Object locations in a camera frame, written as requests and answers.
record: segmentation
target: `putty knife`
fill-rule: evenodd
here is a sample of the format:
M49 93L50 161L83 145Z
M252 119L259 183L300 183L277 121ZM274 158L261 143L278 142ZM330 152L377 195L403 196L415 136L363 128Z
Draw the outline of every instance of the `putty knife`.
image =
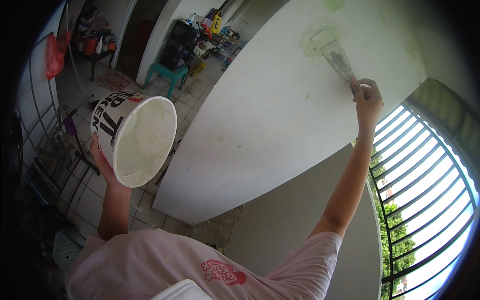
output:
M352 83L350 79L353 77L352 67L348 61L347 55L342 48L342 45L337 39L334 39L330 43L321 47L320 50L324 54L325 58L330 62L330 64L346 79L350 85L350 90L355 96L355 91L353 90Z

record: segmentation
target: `green foliage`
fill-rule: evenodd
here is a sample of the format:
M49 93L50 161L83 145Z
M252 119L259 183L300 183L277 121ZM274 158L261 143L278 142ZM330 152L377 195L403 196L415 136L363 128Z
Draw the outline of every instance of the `green foliage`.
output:
M374 148L372 151L372 155L374 155L375 153L377 153L377 150ZM370 167L373 168L374 166L376 166L381 159L382 159L382 156L378 156L376 159L372 160L370 162ZM380 174L382 174L384 171L385 171L385 168L381 167L375 170L373 172L373 175L377 177ZM390 275L390 252L388 250L388 236L387 236L387 230L385 227L384 215L382 212L380 199L378 198L378 194L376 192L376 188L373 183L373 178L370 175L370 173L367 176L367 179L368 179L368 184L370 185L370 189L372 191L373 200L375 202L375 208L377 209L378 223L380 225L380 237L382 240L382 256L383 256L383 277L387 277ZM397 209L397 206L395 205L395 203L384 204L384 209L385 209L385 214L387 215L395 211ZM403 222L401 213L396 214L388 219L388 224L390 227L393 227L400 222ZM390 237L392 241L395 241L405 236L406 234L407 234L407 227L402 226L399 229L392 231L390 233ZM415 242L412 241L410 238L404 240L403 242L392 247L393 257L397 257L399 255L406 253L407 251L410 251L411 249L413 249L414 246L415 246ZM393 263L394 274L410 267L414 263L415 263L414 254L408 255L402 259L394 261ZM394 289L398 284L400 284L400 282L401 282L401 278L394 281L394 285L393 285ZM389 293L389 285L388 284L382 285L382 293L381 293L380 299L387 300L388 293Z

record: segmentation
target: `sky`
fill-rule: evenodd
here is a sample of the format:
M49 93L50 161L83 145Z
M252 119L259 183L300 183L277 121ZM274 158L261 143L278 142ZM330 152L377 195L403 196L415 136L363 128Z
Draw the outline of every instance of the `sky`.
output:
M384 142L377 145L377 150L383 149L387 146L390 142L392 142L396 137L398 137L404 130L406 130L410 125L416 122L416 118L413 117L408 111L402 111L402 107L396 109L388 118L383 120L381 123L377 125L376 130L382 128L386 123L388 123L394 116L400 113L401 117L397 119L392 125L388 128L383 130L378 136L375 137L374 143L379 141L382 137L387 135L393 128L395 128L398 124L400 124L403 120L409 119L405 125L403 125L397 132L392 134L389 138L387 138ZM398 150L401 146L403 146L408 140L415 136L420 130L423 129L422 124L417 124L408 134L405 135L401 140L399 140L395 145L391 146L388 150L386 150L382 154L382 160L388 158L392 153ZM437 141L432 138L432 135L425 131L422 133L411 145L409 145L405 150L399 153L395 158L392 158L389 162L385 164L385 168L388 170L392 166L394 166L397 162L399 162L402 158L404 158L407 154L411 153L421 142L425 141L425 139L429 139L429 141L412 157L410 157L407 161L397 167L394 171L389 173L385 179L387 182L393 182L398 176L402 175L406 171L408 171L412 166L414 166L420 159L424 158L434 147L437 145ZM446 145L447 149L453 153L452 148ZM417 168L412 170L410 174L402 178L400 181L396 182L392 187L391 190L393 193L398 192L409 183L411 183L414 179L418 178L423 172L425 172L430 166L432 166L436 161L442 158L443 154L445 153L442 147L437 147L436 150L430 155L429 158L425 159ZM460 159L458 156L454 154L455 160L460 165L460 172L463 172L467 178L468 185L470 186L473 197L475 202L478 204L479 195L474 188L473 180L468 176L466 168L461 164ZM438 165L423 179L413 185L410 189L408 189L405 193L398 196L394 202L398 207L403 206L404 204L408 203L410 200L418 196L422 193L426 188L434 184L442 175L444 175L449 168L453 165L452 160L446 156L441 159ZM428 194L422 197L419 201L415 204L411 205L410 207L406 208L402 212L403 219L407 219L408 217L412 216L414 213L425 207L428 203L434 200L437 196L439 196L445 189L455 181L458 177L459 173L456 168L454 168L450 173L435 187L433 188ZM432 224L428 225L426 228L421 230L420 232L416 233L412 236L412 240L416 242L416 245L421 245L429 238L434 236L440 230L442 230L446 225L448 225L464 208L469 205L463 213L451 224L442 234L440 234L437 238L433 239L431 242L420 248L418 251L415 252L416 262L423 260L424 258L428 257L430 254L434 253L436 250L441 248L446 242L448 242L468 221L470 216L473 214L473 206L468 204L470 200L470 196L467 192L462 192L465 188L463 180L460 178L457 180L452 188L441 197L441 199L432 205L429 209L425 212L414 218L413 220L407 223L407 233L411 233L414 230L418 229L426 222L434 218L438 215L442 210L444 210L452 201L459 196L459 199L450 207L448 208L445 213L435 220ZM448 247L443 253L437 256L435 259L424 265L423 267L417 269L416 271L407 275L408 280L408 290L416 287L417 285L421 284L428 278L434 276L437 272L441 271L444 267L446 267L455 257L461 252L464 248L465 243L468 238L468 234L470 232L470 227L450 246ZM448 276L452 272L457 263L458 258L455 262L450 264L446 269L444 269L439 275L435 278L430 280L428 283L422 285L421 287L413 290L410 293L405 294L405 299L407 300L421 300L432 293L437 291L443 283L448 279Z

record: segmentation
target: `person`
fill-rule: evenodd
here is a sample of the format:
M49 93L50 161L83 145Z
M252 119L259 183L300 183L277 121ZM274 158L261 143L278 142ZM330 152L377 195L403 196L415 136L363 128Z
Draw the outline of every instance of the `person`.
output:
M351 83L359 132L347 166L305 244L265 277L189 237L161 229L129 233L131 189L117 182L94 134L91 151L107 181L97 231L100 238L87 238L70 269L66 279L70 298L151 299L188 278L215 300L323 299L343 236L363 193L383 107L373 80L352 78Z

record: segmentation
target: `hand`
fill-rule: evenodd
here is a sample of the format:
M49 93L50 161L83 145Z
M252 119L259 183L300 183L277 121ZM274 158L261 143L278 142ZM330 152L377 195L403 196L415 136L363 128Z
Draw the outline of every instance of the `hand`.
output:
M364 132L374 133L378 118L380 117L380 112L384 107L377 83L366 78L357 81L355 77L353 77L350 82L355 91L353 102L357 103L359 135ZM361 86L360 84L367 84L370 87Z
M98 144L98 135L96 132L94 132L92 136L90 152L92 153L92 156L95 160L96 166L100 170L100 173L102 173L103 177L105 178L107 186L118 189L127 188L126 186L122 185L120 182L117 181L117 178L115 177L115 173L113 173L113 169L110 166L110 163L105 158L105 156L103 156Z

